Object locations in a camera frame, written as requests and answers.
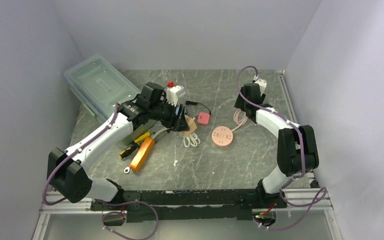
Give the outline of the pink socket cable plug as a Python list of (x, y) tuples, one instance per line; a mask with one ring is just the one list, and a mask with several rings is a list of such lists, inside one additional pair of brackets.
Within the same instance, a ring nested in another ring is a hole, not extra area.
[(237, 109), (233, 114), (233, 121), (236, 124), (236, 127), (234, 127), (231, 131), (235, 132), (238, 128), (243, 126), (248, 120), (248, 117), (246, 113), (240, 109)]

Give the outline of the orange power strip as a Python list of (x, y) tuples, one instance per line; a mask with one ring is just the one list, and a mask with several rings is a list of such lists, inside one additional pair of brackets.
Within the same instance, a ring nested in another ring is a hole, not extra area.
[(148, 156), (150, 155), (151, 151), (153, 150), (155, 146), (155, 140), (152, 137), (147, 137), (142, 145), (140, 146), (139, 150), (137, 151), (136, 155), (130, 162), (129, 168), (135, 172), (138, 172), (141, 170), (142, 166), (146, 162)]

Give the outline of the beige cube socket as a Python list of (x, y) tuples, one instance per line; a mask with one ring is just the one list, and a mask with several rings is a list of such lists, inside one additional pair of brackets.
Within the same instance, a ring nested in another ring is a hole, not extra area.
[(185, 119), (186, 119), (186, 123), (187, 123), (189, 129), (184, 131), (183, 135), (185, 137), (188, 137), (188, 136), (190, 136), (191, 134), (193, 134), (196, 131), (197, 125), (195, 123), (195, 119), (194, 118), (191, 118), (190, 116), (185, 115)]

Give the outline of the pink round socket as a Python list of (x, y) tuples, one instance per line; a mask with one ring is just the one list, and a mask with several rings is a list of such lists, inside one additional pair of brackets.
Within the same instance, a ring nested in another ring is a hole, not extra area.
[(211, 133), (213, 143), (220, 148), (226, 148), (233, 142), (233, 131), (226, 126), (218, 126)]

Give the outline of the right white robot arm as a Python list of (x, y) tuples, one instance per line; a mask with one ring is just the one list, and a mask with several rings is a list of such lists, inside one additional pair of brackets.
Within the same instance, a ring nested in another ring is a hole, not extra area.
[(269, 207), (275, 201), (275, 194), (287, 183), (319, 166), (313, 127), (288, 120), (265, 104), (265, 97), (261, 81), (246, 83), (240, 88), (234, 105), (277, 138), (277, 165), (256, 188), (255, 200), (262, 208)]

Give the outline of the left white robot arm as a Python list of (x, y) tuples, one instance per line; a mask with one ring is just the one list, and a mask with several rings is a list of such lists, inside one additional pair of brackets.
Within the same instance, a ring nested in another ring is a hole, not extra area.
[(43, 203), (59, 203), (47, 200), (47, 189), (52, 186), (71, 203), (90, 198), (104, 202), (111, 210), (119, 209), (125, 202), (124, 189), (113, 180), (89, 176), (88, 170), (111, 146), (150, 120), (172, 132), (188, 131), (185, 106), (180, 103), (185, 94), (186, 88), (181, 85), (163, 87), (148, 82), (133, 99), (116, 102), (109, 119), (87, 137), (65, 150), (52, 150), (48, 155)]

